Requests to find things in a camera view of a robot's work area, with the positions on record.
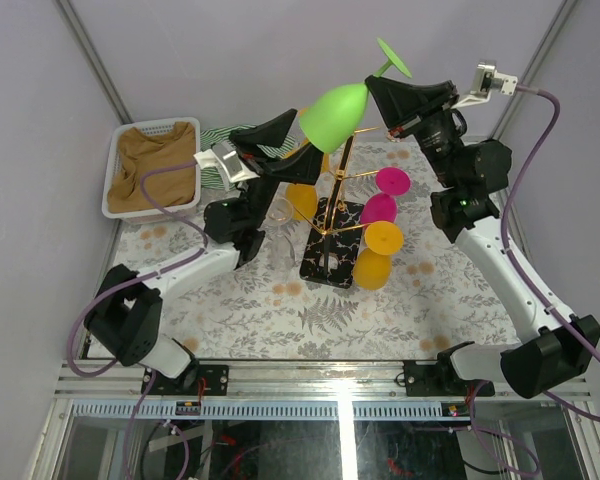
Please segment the orange wine glass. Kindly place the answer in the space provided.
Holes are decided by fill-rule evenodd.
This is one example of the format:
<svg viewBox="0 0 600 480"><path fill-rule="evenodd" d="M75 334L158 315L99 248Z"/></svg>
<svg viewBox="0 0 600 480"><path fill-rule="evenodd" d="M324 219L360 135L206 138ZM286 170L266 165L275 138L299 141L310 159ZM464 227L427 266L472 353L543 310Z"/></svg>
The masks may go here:
<svg viewBox="0 0 600 480"><path fill-rule="evenodd" d="M289 184L285 191L286 199L293 206L293 219L312 219L317 211L318 197L313 185Z"/></svg>
<svg viewBox="0 0 600 480"><path fill-rule="evenodd" d="M365 248L353 270L354 282L366 290L384 287L392 271L392 256L403 246L401 229L389 221L376 221L364 232Z"/></svg>
<svg viewBox="0 0 600 480"><path fill-rule="evenodd" d="M300 144L300 147L304 147L305 145L308 145L308 144L309 144L308 139L304 138ZM322 156L321 173L326 173L329 170L330 170L330 154L324 153Z"/></svg>

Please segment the green plastic wine glass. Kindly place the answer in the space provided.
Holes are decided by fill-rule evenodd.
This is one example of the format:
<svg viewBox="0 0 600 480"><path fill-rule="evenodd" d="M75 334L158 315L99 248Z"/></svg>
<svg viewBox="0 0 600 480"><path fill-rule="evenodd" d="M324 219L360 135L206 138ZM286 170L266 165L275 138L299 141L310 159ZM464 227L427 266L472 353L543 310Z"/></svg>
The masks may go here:
<svg viewBox="0 0 600 480"><path fill-rule="evenodd" d="M330 89L300 115L301 132L319 151L332 153L355 133L365 116L368 97L365 81Z"/></svg>

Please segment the pink plastic wine glass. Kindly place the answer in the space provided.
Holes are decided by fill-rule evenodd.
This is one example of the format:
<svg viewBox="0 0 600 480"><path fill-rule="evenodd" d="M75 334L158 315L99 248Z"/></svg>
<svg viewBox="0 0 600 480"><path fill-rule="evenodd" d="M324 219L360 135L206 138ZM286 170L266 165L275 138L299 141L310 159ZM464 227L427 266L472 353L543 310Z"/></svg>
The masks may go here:
<svg viewBox="0 0 600 480"><path fill-rule="evenodd" d="M404 170L385 167L377 172L375 183L379 192L366 202L360 216L360 223L363 225L377 221L393 223L398 214L396 198L409 191L411 179Z"/></svg>

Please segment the gold wine glass rack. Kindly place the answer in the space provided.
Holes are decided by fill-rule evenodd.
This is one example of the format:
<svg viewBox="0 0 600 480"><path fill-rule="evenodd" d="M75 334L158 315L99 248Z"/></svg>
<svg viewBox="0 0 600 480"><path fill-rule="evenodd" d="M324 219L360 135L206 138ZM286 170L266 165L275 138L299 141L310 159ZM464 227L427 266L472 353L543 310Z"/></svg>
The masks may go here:
<svg viewBox="0 0 600 480"><path fill-rule="evenodd" d="M348 167L356 137L368 131L357 129L345 141L339 162L327 171L333 179L329 195L318 199L313 217L302 217L311 228L299 269L305 281L339 289L353 285L363 236L360 218L364 205L345 199L345 182L357 177L348 172Z"/></svg>

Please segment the clear wine glass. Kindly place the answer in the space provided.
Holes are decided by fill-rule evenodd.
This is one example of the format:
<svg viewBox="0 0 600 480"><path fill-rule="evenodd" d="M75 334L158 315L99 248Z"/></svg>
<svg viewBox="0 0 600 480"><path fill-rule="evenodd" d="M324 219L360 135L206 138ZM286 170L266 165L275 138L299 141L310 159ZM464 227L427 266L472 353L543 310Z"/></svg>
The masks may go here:
<svg viewBox="0 0 600 480"><path fill-rule="evenodd" d="M267 212L266 225L270 237L269 262L272 266L289 272L295 266L295 250L285 227L293 218L292 204L276 197Z"/></svg>

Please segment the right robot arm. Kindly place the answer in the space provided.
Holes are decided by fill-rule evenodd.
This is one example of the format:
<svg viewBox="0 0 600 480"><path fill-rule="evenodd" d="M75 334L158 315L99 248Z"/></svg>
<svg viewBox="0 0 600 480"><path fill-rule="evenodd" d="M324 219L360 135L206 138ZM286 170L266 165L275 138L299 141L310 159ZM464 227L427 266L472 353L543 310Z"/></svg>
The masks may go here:
<svg viewBox="0 0 600 480"><path fill-rule="evenodd" d="M436 382L458 394L471 381L505 382L530 399L584 374L600 325L579 317L555 296L510 239L493 193L509 184L511 150L495 139L466 145L460 108L484 103L492 92L511 95L514 76L489 74L459 95L446 81L416 86L371 75L365 84L394 139L412 136L442 190L431 195L431 215L450 243L478 268L512 320L519 345L451 347L437 356Z"/></svg>

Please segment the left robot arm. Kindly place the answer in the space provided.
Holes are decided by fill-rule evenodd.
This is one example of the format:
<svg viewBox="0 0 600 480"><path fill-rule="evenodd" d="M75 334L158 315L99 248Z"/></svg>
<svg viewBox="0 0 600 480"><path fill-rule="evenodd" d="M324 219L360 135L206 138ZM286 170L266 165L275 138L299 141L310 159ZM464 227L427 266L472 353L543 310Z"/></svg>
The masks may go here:
<svg viewBox="0 0 600 480"><path fill-rule="evenodd" d="M206 379L194 353L159 331L163 304L257 256L265 237L261 226L281 183L317 182L323 153L311 142L286 157L265 152L282 146L297 115L289 109L263 124L233 130L226 142L179 164L181 170L215 168L225 185L238 185L239 194L205 207L204 224L196 229L201 246L142 271L117 265L107 272L77 323L115 363L141 365L177 394L204 391Z"/></svg>

